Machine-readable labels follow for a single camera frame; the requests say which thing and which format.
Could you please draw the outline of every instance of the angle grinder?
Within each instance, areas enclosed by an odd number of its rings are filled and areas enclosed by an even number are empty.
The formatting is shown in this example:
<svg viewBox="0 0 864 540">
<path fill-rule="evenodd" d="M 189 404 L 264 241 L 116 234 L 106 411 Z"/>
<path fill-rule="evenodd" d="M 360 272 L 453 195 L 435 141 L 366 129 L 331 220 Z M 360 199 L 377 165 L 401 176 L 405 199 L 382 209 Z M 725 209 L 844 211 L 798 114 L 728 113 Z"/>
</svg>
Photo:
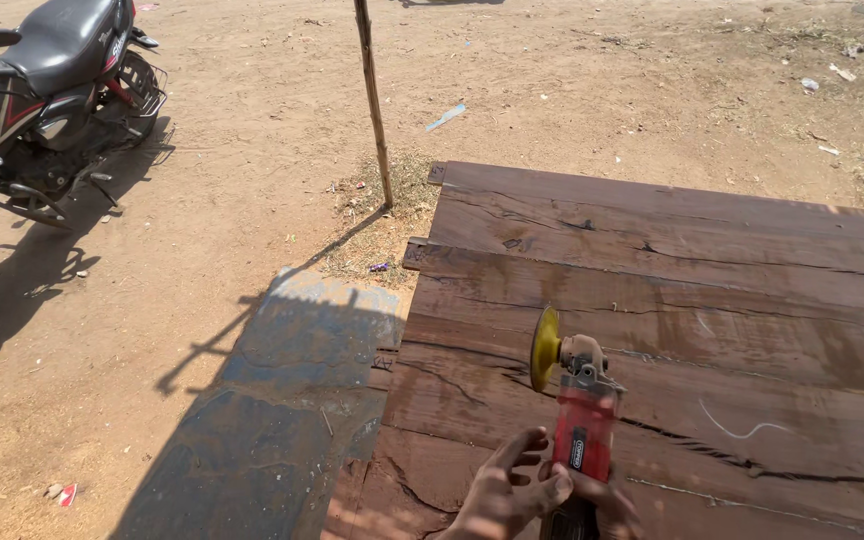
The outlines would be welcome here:
<svg viewBox="0 0 864 540">
<path fill-rule="evenodd" d="M 529 377 L 542 392 L 552 367 L 565 372 L 558 386 L 558 419 L 552 460 L 593 479 L 609 481 L 612 426 L 626 389 L 606 375 L 609 360 L 598 342 L 587 335 L 559 338 L 559 313 L 546 306 L 532 338 Z M 595 505 L 570 497 L 542 519 L 541 540 L 598 540 Z"/>
</svg>

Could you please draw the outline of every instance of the hand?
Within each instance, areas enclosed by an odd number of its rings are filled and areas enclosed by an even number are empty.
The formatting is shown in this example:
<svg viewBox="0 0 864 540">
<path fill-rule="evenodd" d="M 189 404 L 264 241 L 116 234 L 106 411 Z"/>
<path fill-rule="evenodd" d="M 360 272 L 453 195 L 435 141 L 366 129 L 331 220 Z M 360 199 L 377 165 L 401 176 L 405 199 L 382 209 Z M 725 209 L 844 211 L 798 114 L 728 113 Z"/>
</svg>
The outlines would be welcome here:
<svg viewBox="0 0 864 540">
<path fill-rule="evenodd" d="M 537 453 L 548 448 L 545 427 L 522 431 L 498 448 L 475 473 L 465 502 L 441 540 L 509 540 L 534 518 L 545 515 L 569 498 L 572 479 L 566 468 L 548 467 L 545 480 L 512 472 L 514 467 L 538 465 Z M 529 486 L 513 490 L 513 486 Z"/>
<path fill-rule="evenodd" d="M 552 472 L 550 461 L 538 468 L 538 479 L 547 479 Z M 632 499 L 618 487 L 620 474 L 610 471 L 608 484 L 590 478 L 582 472 L 569 470 L 572 479 L 572 494 L 592 502 L 597 508 L 599 535 L 602 540 L 644 540 L 645 530 L 639 520 Z"/>
</svg>

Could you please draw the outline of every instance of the dirt ground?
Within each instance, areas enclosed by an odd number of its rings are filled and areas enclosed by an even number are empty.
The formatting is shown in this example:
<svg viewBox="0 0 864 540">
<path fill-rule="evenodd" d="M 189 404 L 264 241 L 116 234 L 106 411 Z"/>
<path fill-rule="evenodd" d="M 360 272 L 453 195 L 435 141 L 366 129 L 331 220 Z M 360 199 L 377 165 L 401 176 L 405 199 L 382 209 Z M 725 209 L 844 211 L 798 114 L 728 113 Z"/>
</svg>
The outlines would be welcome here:
<svg viewBox="0 0 864 540">
<path fill-rule="evenodd" d="M 372 0 L 390 150 L 864 207 L 853 6 Z M 328 189 L 375 152 L 351 2 L 161 0 L 137 26 L 170 96 L 110 167 L 120 211 L 82 191 L 67 233 L 0 210 L 0 539 L 106 538 L 271 278 L 352 225 Z"/>
</svg>

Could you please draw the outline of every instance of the motorcycle seat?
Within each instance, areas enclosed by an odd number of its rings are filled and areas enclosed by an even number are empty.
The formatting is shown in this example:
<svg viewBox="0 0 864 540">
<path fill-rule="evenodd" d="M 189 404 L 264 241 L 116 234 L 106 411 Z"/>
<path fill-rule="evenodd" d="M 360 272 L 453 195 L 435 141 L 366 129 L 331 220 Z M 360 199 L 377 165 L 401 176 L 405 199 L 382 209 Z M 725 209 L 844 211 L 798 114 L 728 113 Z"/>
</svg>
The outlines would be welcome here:
<svg viewBox="0 0 864 540">
<path fill-rule="evenodd" d="M 0 60 L 45 98 L 95 80 L 104 68 L 120 0 L 48 0 L 18 27 L 22 40 Z"/>
</svg>

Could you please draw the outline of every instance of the grinder brand label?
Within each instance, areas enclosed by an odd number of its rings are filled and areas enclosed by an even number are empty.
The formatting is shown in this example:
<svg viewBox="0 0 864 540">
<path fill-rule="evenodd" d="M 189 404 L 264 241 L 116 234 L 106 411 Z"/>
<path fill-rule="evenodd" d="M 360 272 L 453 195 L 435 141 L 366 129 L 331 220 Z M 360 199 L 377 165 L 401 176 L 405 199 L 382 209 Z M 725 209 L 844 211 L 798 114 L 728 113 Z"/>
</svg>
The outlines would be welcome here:
<svg viewBox="0 0 864 540">
<path fill-rule="evenodd" d="M 582 426 L 572 428 L 572 451 L 568 464 L 576 471 L 582 470 L 582 456 L 586 451 L 586 429 Z"/>
</svg>

